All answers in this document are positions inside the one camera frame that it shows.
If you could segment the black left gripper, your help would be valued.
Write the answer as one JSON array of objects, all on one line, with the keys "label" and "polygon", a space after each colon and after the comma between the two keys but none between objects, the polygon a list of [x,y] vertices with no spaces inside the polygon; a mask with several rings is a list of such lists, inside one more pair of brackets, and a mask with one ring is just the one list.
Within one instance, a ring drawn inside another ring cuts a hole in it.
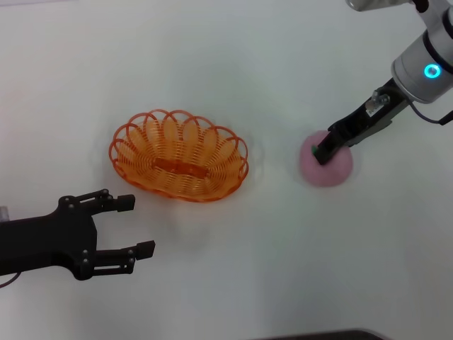
[{"label": "black left gripper", "polygon": [[59,199],[48,215],[1,223],[1,275],[51,266],[75,279],[131,274],[137,261],[154,255],[155,241],[122,249],[97,250],[92,215],[134,210],[135,196],[114,197],[108,189]]}]

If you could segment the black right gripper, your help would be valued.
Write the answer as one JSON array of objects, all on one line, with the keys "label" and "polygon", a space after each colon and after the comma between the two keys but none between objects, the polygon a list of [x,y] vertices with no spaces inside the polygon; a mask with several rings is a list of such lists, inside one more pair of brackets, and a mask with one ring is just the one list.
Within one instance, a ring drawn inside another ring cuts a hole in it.
[{"label": "black right gripper", "polygon": [[391,78],[373,90],[358,109],[332,124],[328,131],[320,131],[313,156],[321,166],[327,165],[344,146],[356,145],[388,127],[406,107],[406,97]]}]

